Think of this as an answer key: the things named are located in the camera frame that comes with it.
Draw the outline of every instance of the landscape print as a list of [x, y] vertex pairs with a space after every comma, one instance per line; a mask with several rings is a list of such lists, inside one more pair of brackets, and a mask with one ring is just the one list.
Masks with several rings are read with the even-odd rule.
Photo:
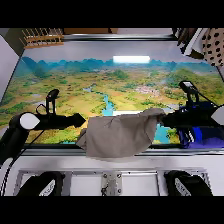
[[[114, 111], [163, 108], [172, 112], [187, 99], [178, 86], [182, 80], [190, 80], [208, 98], [223, 104], [224, 85], [216, 68], [182, 56], [176, 42], [166, 42], [164, 52], [160, 42], [131, 44], [133, 47], [121, 42], [65, 43], [26, 50], [1, 103], [0, 135], [12, 116], [35, 113], [55, 88], [60, 90], [57, 114], [80, 113], [87, 122], [77, 129], [45, 131], [36, 143], [74, 143], [90, 117], [112, 116]], [[113, 62], [114, 55], [149, 55], [151, 60], [147, 64], [118, 64]], [[27, 142], [38, 133], [31, 131]], [[153, 143], [179, 143], [176, 130], [158, 125]]]

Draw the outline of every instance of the folded cloth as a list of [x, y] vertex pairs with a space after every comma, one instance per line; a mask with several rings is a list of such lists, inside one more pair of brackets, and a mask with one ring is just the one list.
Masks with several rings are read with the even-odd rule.
[[165, 115], [160, 108], [138, 114], [92, 117], [77, 145], [89, 157], [122, 158], [145, 151], [153, 142], [156, 126]]

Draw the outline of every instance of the black border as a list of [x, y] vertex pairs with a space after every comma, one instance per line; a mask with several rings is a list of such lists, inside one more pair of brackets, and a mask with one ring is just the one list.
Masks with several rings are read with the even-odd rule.
[[[71, 42], [71, 41], [177, 41], [177, 38], [172, 34], [171, 35], [143, 35], [142, 37], [141, 36], [137, 37], [135, 35], [117, 35], [117, 34], [102, 34], [102, 35], [95, 34], [95, 35], [91, 35], [91, 34], [87, 34], [87, 35], [83, 35], [83, 36], [64, 35], [65, 38], [63, 39], [63, 41], [64, 42]], [[8, 90], [9, 84], [10, 84], [11, 79], [14, 75], [14, 72], [18, 66], [18, 63], [20, 62], [20, 60], [22, 58], [24, 50], [25, 49], [23, 49], [23, 51], [19, 55], [19, 59], [18, 59], [17, 64], [13, 70], [13, 73], [12, 73], [11, 78], [8, 82], [8, 85], [5, 89], [3, 97], [5, 96], [5, 93]], [[221, 76], [222, 81], [224, 82], [224, 77], [222, 76], [221, 71], [219, 70], [218, 67], [216, 67], [216, 69], [218, 70], [218, 73]], [[82, 149], [79, 146], [77, 146], [76, 144], [33, 144], [31, 146], [28, 146], [28, 144], [25, 144], [24, 147], [27, 147], [27, 149], [78, 149], [78, 150]], [[152, 144], [149, 146], [149, 149], [175, 149], [175, 148], [181, 149], [181, 144]]]

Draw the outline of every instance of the polka dot fabric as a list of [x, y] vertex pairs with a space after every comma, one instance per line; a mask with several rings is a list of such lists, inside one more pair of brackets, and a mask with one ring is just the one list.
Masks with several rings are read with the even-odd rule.
[[212, 66], [224, 64], [224, 28], [209, 28], [202, 37], [204, 59]]

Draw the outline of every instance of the gray cloth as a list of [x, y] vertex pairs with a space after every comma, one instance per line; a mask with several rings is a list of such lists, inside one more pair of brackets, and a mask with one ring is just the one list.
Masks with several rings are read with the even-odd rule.
[[164, 114], [162, 109], [150, 108], [139, 114], [92, 117], [76, 144], [89, 157], [133, 156], [152, 144], [157, 123]]

